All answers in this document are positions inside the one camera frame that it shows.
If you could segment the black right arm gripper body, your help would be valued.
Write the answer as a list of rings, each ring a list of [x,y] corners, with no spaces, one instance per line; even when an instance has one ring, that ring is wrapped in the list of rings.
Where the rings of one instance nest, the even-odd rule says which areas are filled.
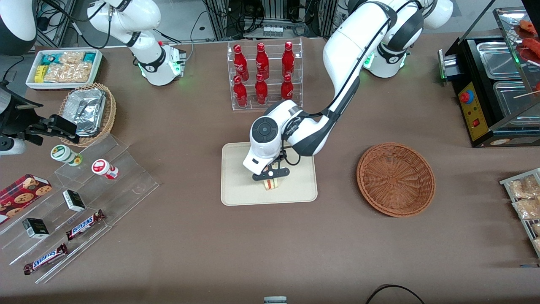
[[[25,141],[25,129],[30,125],[39,124],[42,117],[35,109],[44,105],[22,98],[7,88],[0,86],[1,92],[1,140],[7,138]]]

